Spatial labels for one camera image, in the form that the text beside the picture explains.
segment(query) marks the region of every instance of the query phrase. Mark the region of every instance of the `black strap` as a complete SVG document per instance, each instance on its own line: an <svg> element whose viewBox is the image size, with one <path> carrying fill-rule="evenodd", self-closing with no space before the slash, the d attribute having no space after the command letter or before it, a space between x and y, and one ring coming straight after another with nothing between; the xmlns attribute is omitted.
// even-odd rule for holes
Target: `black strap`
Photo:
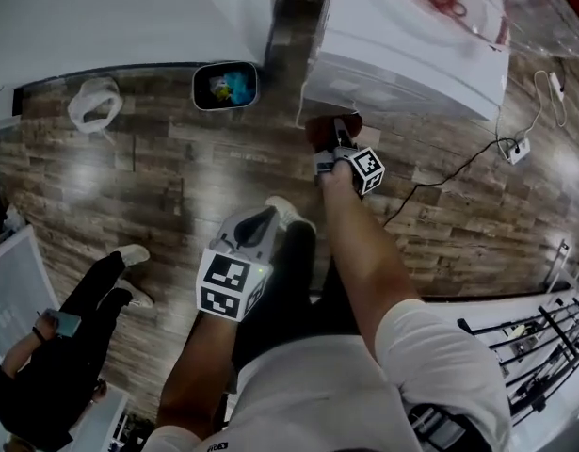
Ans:
<svg viewBox="0 0 579 452"><path fill-rule="evenodd" d="M464 415L453 415L431 404L419 404L410 411L409 421L419 442L439 452L491 452L490 445Z"/></svg>
<svg viewBox="0 0 579 452"><path fill-rule="evenodd" d="M42 333L40 333L40 330L38 330L36 327L32 327L32 331L34 332L34 334L36 336L38 336L38 339L40 340L40 342L42 344L46 343L46 340L44 339L44 337L42 336Z"/></svg>

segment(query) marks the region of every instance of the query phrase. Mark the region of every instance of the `person's arm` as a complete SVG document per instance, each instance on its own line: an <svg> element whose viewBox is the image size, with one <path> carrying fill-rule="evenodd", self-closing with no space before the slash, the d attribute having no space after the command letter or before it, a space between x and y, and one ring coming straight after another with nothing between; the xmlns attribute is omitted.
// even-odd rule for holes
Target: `person's arm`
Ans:
<svg viewBox="0 0 579 452"><path fill-rule="evenodd" d="M51 340L56 336L56 319L47 314L42 314L36 321L34 327L39 331L44 340ZM32 356L32 353L34 353L40 345L40 338L33 331L22 338L13 345L7 352L7 355L5 355L5 359L1 365L3 372L14 379L17 372L24 367Z"/></svg>
<svg viewBox="0 0 579 452"><path fill-rule="evenodd" d="M231 375L237 323L204 314L161 394L155 426L177 426L204 440Z"/></svg>
<svg viewBox="0 0 579 452"><path fill-rule="evenodd" d="M507 391L492 352L419 299L394 240L353 190L346 162L323 177L323 193L331 253L362 337L389 382L411 407L434 405L464 417L485 442L475 450L505 449Z"/></svg>
<svg viewBox="0 0 579 452"><path fill-rule="evenodd" d="M361 202L352 169L338 162L322 176L330 250L362 338L375 356L375 335L396 303L419 296L394 239Z"/></svg>

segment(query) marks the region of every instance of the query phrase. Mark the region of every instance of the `white t-shirt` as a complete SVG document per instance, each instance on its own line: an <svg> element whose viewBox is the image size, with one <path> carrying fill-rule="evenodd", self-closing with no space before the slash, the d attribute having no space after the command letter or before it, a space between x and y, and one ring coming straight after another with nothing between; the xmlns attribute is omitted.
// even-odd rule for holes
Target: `white t-shirt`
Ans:
<svg viewBox="0 0 579 452"><path fill-rule="evenodd" d="M276 347L240 373L229 426L202 441L158 428L143 452L421 452L408 413L433 404L465 415L494 451L507 449L507 391L494 355L422 301L395 305L371 357L361 337Z"/></svg>

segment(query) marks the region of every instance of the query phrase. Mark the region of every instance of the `white plastic bag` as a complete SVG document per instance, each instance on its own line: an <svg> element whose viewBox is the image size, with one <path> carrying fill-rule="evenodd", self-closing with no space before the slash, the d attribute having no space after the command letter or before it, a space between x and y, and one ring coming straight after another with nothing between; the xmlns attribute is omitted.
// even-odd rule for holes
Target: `white plastic bag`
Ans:
<svg viewBox="0 0 579 452"><path fill-rule="evenodd" d="M9 204L7 208L7 219L3 223L5 230L12 230L17 233L19 230L25 227L25 219L19 214L17 208Z"/></svg>
<svg viewBox="0 0 579 452"><path fill-rule="evenodd" d="M106 118L84 121L86 114L107 101L111 101L111 109ZM67 111L78 131L84 134L100 132L114 144L113 139L106 133L106 129L107 125L120 113L122 103L120 89L115 80L110 77L90 79L82 84L80 91L68 105Z"/></svg>

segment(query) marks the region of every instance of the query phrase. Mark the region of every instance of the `foot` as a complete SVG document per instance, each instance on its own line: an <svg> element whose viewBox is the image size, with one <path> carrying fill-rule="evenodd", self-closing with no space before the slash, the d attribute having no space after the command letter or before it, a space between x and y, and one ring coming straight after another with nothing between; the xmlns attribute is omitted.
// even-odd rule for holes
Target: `foot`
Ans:
<svg viewBox="0 0 579 452"><path fill-rule="evenodd" d="M116 251L121 254L121 259L126 267L137 265L151 257L147 249L140 245L120 246Z"/></svg>
<svg viewBox="0 0 579 452"><path fill-rule="evenodd" d="M134 288L134 286L126 280L118 280L115 287L132 293L132 300L130 301L131 305L138 306L140 308L153 307L153 298L147 295L144 291L140 291L139 289Z"/></svg>
<svg viewBox="0 0 579 452"><path fill-rule="evenodd" d="M281 215L281 223L279 226L281 226L282 230L287 231L287 228L292 222L301 221L310 224L316 234L316 226L314 226L314 223L300 216L296 207L285 198L281 196L270 196L266 200L265 205L277 208L277 211Z"/></svg>

